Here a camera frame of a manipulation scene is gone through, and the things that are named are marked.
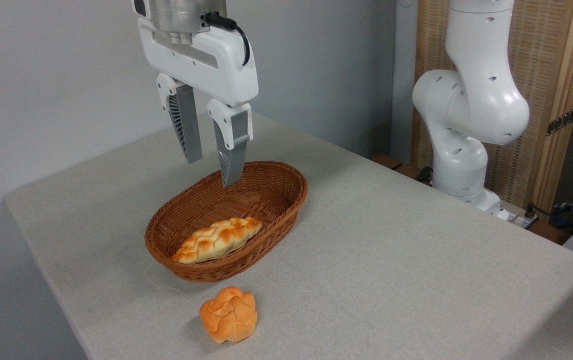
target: basket rim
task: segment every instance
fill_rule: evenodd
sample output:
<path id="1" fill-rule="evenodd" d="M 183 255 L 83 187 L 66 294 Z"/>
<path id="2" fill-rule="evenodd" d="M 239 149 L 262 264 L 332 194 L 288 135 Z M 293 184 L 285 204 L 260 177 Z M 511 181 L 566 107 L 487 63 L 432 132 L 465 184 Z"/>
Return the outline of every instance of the basket rim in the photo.
<path id="1" fill-rule="evenodd" d="M 169 257 L 163 255 L 163 253 L 157 248 L 156 244 L 154 244 L 154 242 L 152 241 L 151 237 L 152 237 L 152 234 L 154 232 L 154 229 L 156 228 L 157 224 L 160 222 L 160 219 L 165 215 L 165 212 L 166 212 L 167 208 L 169 207 L 170 203 L 175 201 L 175 199 L 177 197 L 187 196 L 187 195 L 191 194 L 192 192 L 197 191 L 197 189 L 199 189 L 204 183 L 213 182 L 214 180 L 215 181 L 220 180 L 221 170 L 214 171 L 213 173 L 202 178 L 201 180 L 199 180 L 198 182 L 196 182 L 192 186 L 189 186 L 184 191 L 173 196 L 166 203 L 164 203 L 164 205 L 162 205 L 155 212 L 155 214 L 151 217 L 151 220 L 149 221 L 149 224 L 147 225 L 146 230 L 144 232 L 144 239 L 145 239 L 145 245 L 146 245 L 147 249 L 152 253 L 156 253 L 157 258 L 156 258 L 156 256 L 154 256 L 154 258 L 157 260 L 157 262 L 163 264 L 165 267 L 172 270 L 173 272 L 176 272 L 176 271 L 195 272 L 195 271 L 200 271 L 201 269 L 204 269 L 204 268 L 218 269 L 218 268 L 229 267 L 234 262 L 236 262 L 239 258 L 243 258 L 247 255 L 250 255 L 254 251 L 256 251 L 256 249 L 259 246 L 261 246 L 264 239 L 273 233 L 273 230 L 279 229 L 280 227 L 282 227 L 282 225 L 284 225 L 284 223 L 286 223 L 286 221 L 288 221 L 289 219 L 296 217 L 298 215 L 298 211 L 300 210 L 300 207 L 302 207 L 302 204 L 304 203 L 305 198 L 307 198 L 307 193 L 309 190 L 309 185 L 308 185 L 307 179 L 298 169 L 291 166 L 290 164 L 287 164 L 286 162 L 269 161 L 269 160 L 249 161 L 249 162 L 246 162 L 244 164 L 244 166 L 245 166 L 245 169 L 247 166 L 248 167 L 267 167 L 267 166 L 268 167 L 280 167 L 283 170 L 287 170 L 287 171 L 289 171 L 289 173 L 292 173 L 294 175 L 294 177 L 299 180 L 299 182 L 298 182 L 298 187 L 299 187 L 298 190 L 299 191 L 298 191 L 296 199 L 293 201 L 293 204 L 291 206 L 289 206 L 284 212 L 282 212 L 282 214 L 280 214 L 277 217 L 277 219 L 275 219 L 275 221 L 271 221 L 271 223 L 269 223 L 268 225 L 263 225 L 263 227 L 261 228 L 259 233 L 254 235 L 245 244 L 245 246 L 242 246 L 241 248 L 238 248 L 237 250 L 232 251 L 232 252 L 228 253 L 227 255 L 224 255 L 224 256 L 219 257 L 217 259 L 207 260 L 205 262 L 199 262 L 199 263 L 193 263 L 193 264 L 183 264 L 181 262 L 174 262 Z"/>

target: metal hinge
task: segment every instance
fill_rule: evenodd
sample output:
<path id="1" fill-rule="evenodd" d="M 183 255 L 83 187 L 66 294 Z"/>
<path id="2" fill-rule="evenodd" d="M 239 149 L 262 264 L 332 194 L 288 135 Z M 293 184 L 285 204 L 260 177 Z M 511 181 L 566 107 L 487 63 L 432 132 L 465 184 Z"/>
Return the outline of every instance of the metal hinge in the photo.
<path id="1" fill-rule="evenodd" d="M 552 121 L 550 121 L 549 127 L 547 127 L 546 129 L 546 135 L 549 136 L 554 132 L 557 132 L 558 130 L 569 125 L 570 123 L 573 123 L 573 110 L 567 112 L 566 114 L 563 114 L 562 116 L 554 118 Z"/>

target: woven panel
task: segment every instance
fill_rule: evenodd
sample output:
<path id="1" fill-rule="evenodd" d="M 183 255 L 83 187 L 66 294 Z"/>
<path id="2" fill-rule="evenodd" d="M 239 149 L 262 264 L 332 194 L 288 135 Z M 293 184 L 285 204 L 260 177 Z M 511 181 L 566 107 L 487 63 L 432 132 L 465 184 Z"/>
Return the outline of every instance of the woven panel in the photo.
<path id="1" fill-rule="evenodd" d="M 516 0 L 508 57 L 513 79 L 530 109 L 522 136 L 504 146 L 485 144 L 485 186 L 504 201 L 522 207 L 530 200 L 538 157 L 551 116 L 552 87 L 559 73 L 573 1 Z M 417 31 L 416 78 L 431 69 L 456 70 L 445 49 L 449 0 L 421 0 Z M 413 118 L 412 164 L 433 161 L 431 140 L 421 117 Z"/>

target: round bread roll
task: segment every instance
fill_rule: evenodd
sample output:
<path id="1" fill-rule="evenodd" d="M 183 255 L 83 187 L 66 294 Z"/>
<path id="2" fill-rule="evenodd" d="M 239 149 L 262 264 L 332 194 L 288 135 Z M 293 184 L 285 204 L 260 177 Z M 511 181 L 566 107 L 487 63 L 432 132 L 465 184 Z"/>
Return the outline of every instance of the round bread roll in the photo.
<path id="1" fill-rule="evenodd" d="M 255 298 L 235 286 L 225 287 L 200 307 L 200 319 L 217 344 L 240 342 L 252 335 L 258 321 Z"/>

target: white wall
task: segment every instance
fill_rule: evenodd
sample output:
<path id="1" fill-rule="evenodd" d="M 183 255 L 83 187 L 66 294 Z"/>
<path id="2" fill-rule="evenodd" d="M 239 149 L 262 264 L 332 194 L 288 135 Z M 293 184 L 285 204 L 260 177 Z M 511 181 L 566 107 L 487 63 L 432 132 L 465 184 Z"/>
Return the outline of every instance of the white wall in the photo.
<path id="1" fill-rule="evenodd" d="M 229 0 L 254 46 L 254 109 L 386 152 L 392 3 Z M 0 0 L 0 359 L 84 358 L 3 196 L 169 126 L 156 75 L 126 0 Z"/>

